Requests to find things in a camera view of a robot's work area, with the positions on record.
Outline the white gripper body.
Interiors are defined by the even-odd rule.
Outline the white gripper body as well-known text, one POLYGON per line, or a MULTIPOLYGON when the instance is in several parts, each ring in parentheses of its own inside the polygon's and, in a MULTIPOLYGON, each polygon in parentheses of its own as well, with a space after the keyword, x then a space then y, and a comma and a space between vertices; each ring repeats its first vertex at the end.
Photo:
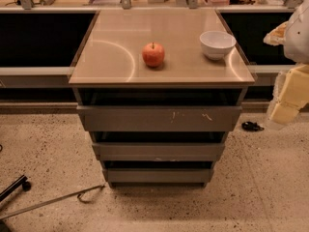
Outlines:
POLYGON ((309 63, 309 0, 304 0, 288 21, 284 55, 297 63, 309 63))

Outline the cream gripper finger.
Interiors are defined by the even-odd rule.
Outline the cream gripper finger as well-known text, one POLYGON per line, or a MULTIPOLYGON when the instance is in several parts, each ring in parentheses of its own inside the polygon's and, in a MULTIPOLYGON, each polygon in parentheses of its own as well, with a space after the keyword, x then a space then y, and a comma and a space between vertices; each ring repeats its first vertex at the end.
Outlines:
POLYGON ((288 22, 285 21, 281 23, 279 26, 271 30, 269 33, 266 34, 266 36, 263 39, 263 42, 265 44, 278 46, 280 44, 283 44, 285 42, 285 31, 287 27, 288 22))
POLYGON ((296 65, 289 71, 281 71, 275 80, 268 119, 277 125, 287 125, 308 102, 309 65, 296 65))

